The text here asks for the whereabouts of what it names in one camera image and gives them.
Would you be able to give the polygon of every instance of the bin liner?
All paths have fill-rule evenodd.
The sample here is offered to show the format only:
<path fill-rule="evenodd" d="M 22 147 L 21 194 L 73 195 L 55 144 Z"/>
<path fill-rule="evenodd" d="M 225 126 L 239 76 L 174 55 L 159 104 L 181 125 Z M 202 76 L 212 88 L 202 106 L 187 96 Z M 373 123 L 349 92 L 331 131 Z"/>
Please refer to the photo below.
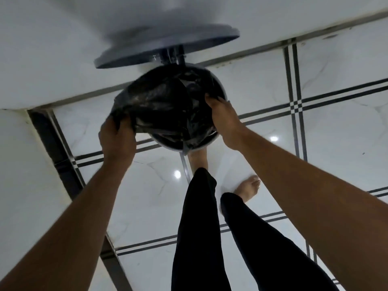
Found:
<path fill-rule="evenodd" d="M 186 154 L 217 136 L 205 93 L 226 98 L 210 71 L 194 65 L 163 65 L 119 93 L 111 115 L 117 127 L 129 115 L 136 133 L 149 133 L 163 146 Z"/>

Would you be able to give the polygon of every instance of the round lid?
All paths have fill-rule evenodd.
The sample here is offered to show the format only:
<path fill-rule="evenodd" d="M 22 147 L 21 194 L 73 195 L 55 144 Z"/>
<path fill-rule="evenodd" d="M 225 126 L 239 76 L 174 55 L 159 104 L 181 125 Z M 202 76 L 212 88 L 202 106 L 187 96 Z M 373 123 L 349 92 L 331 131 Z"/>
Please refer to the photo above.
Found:
<path fill-rule="evenodd" d="M 94 60 L 96 68 L 114 68 L 154 61 L 164 49 L 182 46 L 185 54 L 237 39 L 238 29 L 224 24 L 153 27 L 113 45 Z"/>

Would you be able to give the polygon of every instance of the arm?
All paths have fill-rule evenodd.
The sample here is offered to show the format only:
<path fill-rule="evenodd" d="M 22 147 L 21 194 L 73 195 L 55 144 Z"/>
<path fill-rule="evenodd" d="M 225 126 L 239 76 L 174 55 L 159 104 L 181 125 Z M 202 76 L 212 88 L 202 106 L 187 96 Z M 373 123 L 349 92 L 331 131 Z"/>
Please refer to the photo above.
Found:
<path fill-rule="evenodd" d="M 0 282 L 0 291 L 87 291 L 120 182 L 136 152 L 130 120 L 99 133 L 104 164 L 48 232 Z"/>
<path fill-rule="evenodd" d="M 206 97 L 238 150 L 347 291 L 387 290 L 388 205 L 245 127 L 229 102 Z"/>

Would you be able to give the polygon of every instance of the leg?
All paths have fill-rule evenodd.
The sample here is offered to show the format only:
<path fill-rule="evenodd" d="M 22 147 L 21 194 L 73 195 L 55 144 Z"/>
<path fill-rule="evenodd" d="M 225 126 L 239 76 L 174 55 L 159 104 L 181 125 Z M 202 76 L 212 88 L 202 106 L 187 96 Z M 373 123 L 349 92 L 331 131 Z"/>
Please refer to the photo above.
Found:
<path fill-rule="evenodd" d="M 221 210 L 259 290 L 338 291 L 302 250 L 244 204 L 257 193 L 255 177 L 242 182 L 235 194 L 223 194 Z"/>
<path fill-rule="evenodd" d="M 217 183 L 206 170 L 206 150 L 193 152 L 189 159 L 195 174 L 183 204 L 171 289 L 230 291 L 214 196 Z"/>

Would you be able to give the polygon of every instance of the person's left arm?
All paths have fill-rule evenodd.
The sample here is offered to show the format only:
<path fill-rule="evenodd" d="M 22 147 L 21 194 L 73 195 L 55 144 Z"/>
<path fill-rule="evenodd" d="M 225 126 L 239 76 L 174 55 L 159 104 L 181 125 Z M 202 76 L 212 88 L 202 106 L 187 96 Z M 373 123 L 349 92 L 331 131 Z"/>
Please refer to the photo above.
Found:
<path fill-rule="evenodd" d="M 99 133 L 104 163 L 47 233 L 0 282 L 0 291 L 87 291 L 117 190 L 136 152 L 129 118 Z"/>

